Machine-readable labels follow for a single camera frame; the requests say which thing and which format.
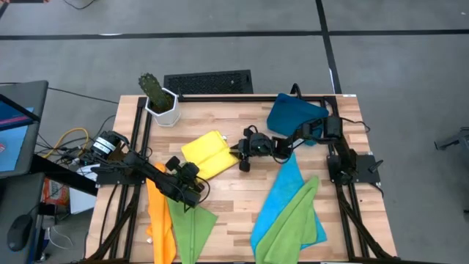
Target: white hexagonal pot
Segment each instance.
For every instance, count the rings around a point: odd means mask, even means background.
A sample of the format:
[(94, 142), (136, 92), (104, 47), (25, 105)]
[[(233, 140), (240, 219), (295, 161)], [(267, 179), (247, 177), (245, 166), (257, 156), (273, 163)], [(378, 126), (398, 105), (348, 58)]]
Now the white hexagonal pot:
[(174, 99), (173, 108), (168, 110), (164, 113), (155, 113), (150, 107), (150, 100), (147, 98), (147, 104), (145, 105), (145, 109), (153, 116), (156, 123), (162, 127), (173, 127), (176, 122), (181, 118), (181, 112), (179, 111), (179, 102), (177, 101), (177, 95), (171, 92), (166, 88), (161, 88), (165, 93), (172, 96)]

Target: wooden tabletop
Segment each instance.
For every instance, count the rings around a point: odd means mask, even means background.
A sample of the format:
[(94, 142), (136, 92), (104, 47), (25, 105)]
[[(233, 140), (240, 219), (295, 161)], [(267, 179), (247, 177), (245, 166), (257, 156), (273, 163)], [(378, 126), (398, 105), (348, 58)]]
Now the wooden tabletop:
[[(339, 114), (351, 120), (362, 120), (358, 99), (355, 96), (337, 95)], [(120, 98), (114, 130), (130, 138), (137, 108), (138, 96), (126, 95)], [(173, 155), (184, 161), (181, 146), (212, 130), (218, 130), (227, 136), (229, 145), (237, 144), (243, 137), (243, 129), (255, 125), (259, 131), (268, 136), (274, 135), (267, 129), (266, 119), (273, 103), (236, 102), (236, 103), (181, 103), (181, 119), (173, 128), (162, 128), (152, 122), (149, 146), (153, 149), (150, 162), (166, 163)], [(142, 114), (139, 129), (139, 150), (144, 131), (146, 112)], [(344, 123), (344, 134), (351, 148), (357, 153), (370, 151), (365, 130), (361, 124)], [(314, 198), (314, 209), (322, 222), (328, 241), (310, 246), (300, 253), (300, 261), (347, 260), (339, 206), (334, 185), (329, 181), (325, 145), (309, 147), (302, 145), (295, 150), (298, 166), (305, 180), (313, 175), (320, 178), (320, 187)], [(249, 243), (251, 231), (257, 215), (272, 187), (280, 165), (271, 157), (252, 158), (251, 171), (241, 172), (237, 165), (222, 172), (210, 180), (211, 192), (205, 202), (200, 204), (218, 216), (216, 225), (201, 253), (201, 262), (235, 262), (254, 261)], [(363, 223), (374, 239), (391, 255), (396, 255), (388, 217), (381, 193), (369, 184), (355, 185), (361, 209)], [(113, 186), (100, 188), (97, 194), (95, 211), (89, 227), (86, 242), (87, 257), (94, 253), (98, 246), (104, 211)], [(114, 226), (120, 187), (109, 209), (104, 237)], [(145, 229), (149, 225), (147, 188), (141, 188), (137, 225), (133, 238), (131, 262), (153, 263), (152, 245), (146, 240)], [(361, 256), (356, 229), (350, 222), (354, 240), (355, 254)], [(122, 229), (119, 239), (117, 257), (123, 255), (125, 233)]]

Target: towel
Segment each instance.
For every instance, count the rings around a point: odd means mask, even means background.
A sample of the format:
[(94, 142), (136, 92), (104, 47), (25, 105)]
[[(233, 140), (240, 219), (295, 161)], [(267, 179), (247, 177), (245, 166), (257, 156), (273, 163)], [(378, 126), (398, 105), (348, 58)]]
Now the towel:
[(319, 179), (308, 181), (270, 227), (256, 247), (256, 264), (296, 264), (302, 244), (316, 241), (312, 202)]
[[(162, 172), (166, 171), (163, 164), (155, 167)], [(153, 258), (155, 264), (172, 263), (176, 256), (176, 245), (171, 231), (171, 216), (166, 197), (156, 188), (155, 183), (147, 179), (148, 189), (148, 214), (151, 220), (151, 228), (147, 228), (147, 234), (153, 241)]]
[[(301, 123), (328, 115), (329, 111), (323, 107), (280, 93), (267, 118), (267, 128), (284, 136), (291, 136)], [(322, 127), (313, 132), (316, 137), (321, 137), (321, 134)], [(305, 144), (312, 146), (316, 142), (308, 140)]]
[[(303, 186), (303, 178), (301, 177), (300, 169), (296, 161), (296, 155), (293, 153), (291, 158), (280, 168), (277, 179), (270, 190), (264, 206), (262, 207), (259, 216), (257, 217), (256, 224), (254, 225), (251, 234), (251, 248), (254, 255), (256, 255), (257, 244), (264, 237), (266, 232), (270, 229), (272, 224), (276, 221), (280, 213), (289, 204), (292, 198)], [(314, 213), (314, 222), (317, 229), (316, 240), (313, 243), (305, 243), (301, 245), (301, 249), (316, 243), (321, 243), (327, 240), (324, 228), (322, 227), (319, 218)]]
[(184, 204), (171, 199), (168, 199), (168, 204), (181, 262), (194, 264), (217, 222), (217, 216), (199, 206), (184, 213)]
[(238, 159), (229, 154), (228, 143), (219, 131), (210, 131), (191, 143), (181, 147), (186, 161), (199, 168), (197, 176), (208, 180), (218, 173), (235, 165)]

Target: cactus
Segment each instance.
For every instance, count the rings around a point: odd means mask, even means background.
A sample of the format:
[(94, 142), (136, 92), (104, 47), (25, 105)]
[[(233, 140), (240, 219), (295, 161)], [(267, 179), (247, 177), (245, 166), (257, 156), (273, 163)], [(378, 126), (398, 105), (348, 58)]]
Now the cactus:
[(152, 104), (150, 108), (156, 113), (164, 113), (171, 110), (174, 99), (161, 89), (161, 85), (151, 73), (145, 73), (139, 78), (140, 88), (148, 96)]

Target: floor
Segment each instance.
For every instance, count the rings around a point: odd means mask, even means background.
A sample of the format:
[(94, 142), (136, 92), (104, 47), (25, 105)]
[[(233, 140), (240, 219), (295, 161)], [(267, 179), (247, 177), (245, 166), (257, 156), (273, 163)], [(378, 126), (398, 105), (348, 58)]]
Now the floor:
[[(81, 6), (89, 0), (68, 0)], [(466, 263), (469, 221), (467, 161), (458, 147), (434, 140), (469, 125), (469, 34), (358, 36), (331, 33), (336, 68), (320, 34), (291, 37), (156, 38), (153, 33), (319, 32), (312, 0), (97, 0), (74, 10), (62, 0), (10, 4), (0, 19), (0, 81), (48, 80), (51, 87), (119, 100), (141, 94), (141, 73), (251, 70), (255, 93), (356, 94), (370, 145), (384, 159), (380, 174), (399, 256)], [(466, 0), (323, 0), (330, 32), (469, 29)], [(4, 35), (137, 34), (119, 40), (2, 40)], [(95, 134), (116, 105), (50, 90), (40, 133), (53, 144), (66, 130)], [(105, 128), (112, 127), (108, 122)], [(91, 217), (57, 228), (72, 251), (48, 247), (48, 263), (78, 260)]]

